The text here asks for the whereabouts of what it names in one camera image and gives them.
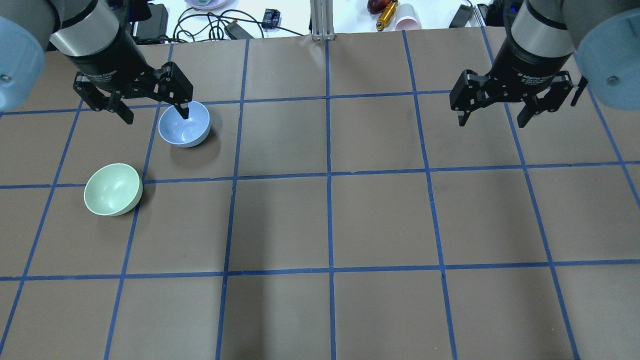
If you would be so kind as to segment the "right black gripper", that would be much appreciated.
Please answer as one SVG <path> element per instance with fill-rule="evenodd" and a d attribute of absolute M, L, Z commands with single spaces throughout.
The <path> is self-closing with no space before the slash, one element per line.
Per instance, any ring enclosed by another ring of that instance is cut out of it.
<path fill-rule="evenodd" d="M 536 55 L 506 38 L 487 75 L 466 69 L 451 89 L 450 109 L 457 113 L 458 125 L 465 126 L 472 112 L 498 101 L 524 102 L 516 118 L 519 128 L 534 116 L 558 111 L 573 89 L 569 71 L 562 69 L 569 57 Z"/>

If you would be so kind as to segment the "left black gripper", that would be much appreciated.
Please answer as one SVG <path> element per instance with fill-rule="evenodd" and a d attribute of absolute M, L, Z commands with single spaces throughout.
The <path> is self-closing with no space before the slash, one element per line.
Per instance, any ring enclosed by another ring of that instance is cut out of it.
<path fill-rule="evenodd" d="M 134 113 L 122 102 L 126 97 L 167 103 L 182 119 L 190 116 L 192 82 L 173 61 L 159 69 L 151 68 L 129 33 L 117 33 L 107 47 L 95 54 L 66 57 L 78 68 L 73 90 L 95 112 L 108 111 L 132 125 Z"/>

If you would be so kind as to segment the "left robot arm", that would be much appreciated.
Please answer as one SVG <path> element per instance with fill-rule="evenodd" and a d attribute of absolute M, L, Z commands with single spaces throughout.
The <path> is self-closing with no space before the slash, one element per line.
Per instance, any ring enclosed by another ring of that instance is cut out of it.
<path fill-rule="evenodd" d="M 25 104 L 52 44 L 77 67 L 73 90 L 93 111 L 131 125 L 124 100 L 149 98 L 190 116 L 194 85 L 172 61 L 150 66 L 105 0 L 3 0 L 0 23 L 2 112 Z"/>

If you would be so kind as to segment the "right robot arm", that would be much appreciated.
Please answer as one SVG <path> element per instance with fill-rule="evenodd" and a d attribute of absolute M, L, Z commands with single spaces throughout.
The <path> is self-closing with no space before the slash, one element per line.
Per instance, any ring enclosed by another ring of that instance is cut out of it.
<path fill-rule="evenodd" d="M 589 85 L 613 109 L 639 109 L 640 9 L 637 0 L 525 0 L 486 75 L 462 71 L 450 109 L 465 126 L 472 112 L 495 103 L 523 103 L 520 128 L 558 111 L 573 87 L 563 66 L 576 54 L 581 78 L 571 101 Z"/>

